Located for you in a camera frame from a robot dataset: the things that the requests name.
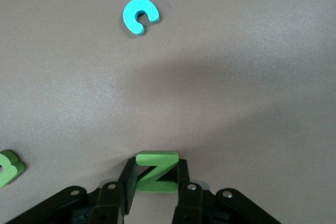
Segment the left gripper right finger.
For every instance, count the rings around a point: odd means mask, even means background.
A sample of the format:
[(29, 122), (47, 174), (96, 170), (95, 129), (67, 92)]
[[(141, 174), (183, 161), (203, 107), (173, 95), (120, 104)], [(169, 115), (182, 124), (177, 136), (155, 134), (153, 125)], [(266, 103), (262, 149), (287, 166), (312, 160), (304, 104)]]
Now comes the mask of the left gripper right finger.
[(213, 194), (191, 182), (187, 160), (177, 164), (178, 204), (173, 223), (280, 224), (261, 207), (233, 188)]

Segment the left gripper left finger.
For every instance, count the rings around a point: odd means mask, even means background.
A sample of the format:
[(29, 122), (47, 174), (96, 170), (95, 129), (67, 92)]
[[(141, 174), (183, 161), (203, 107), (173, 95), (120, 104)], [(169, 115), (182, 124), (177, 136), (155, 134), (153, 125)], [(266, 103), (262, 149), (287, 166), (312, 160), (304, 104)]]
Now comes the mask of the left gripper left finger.
[(137, 182), (137, 164), (130, 158), (116, 181), (88, 193), (70, 186), (40, 202), (8, 223), (124, 223)]

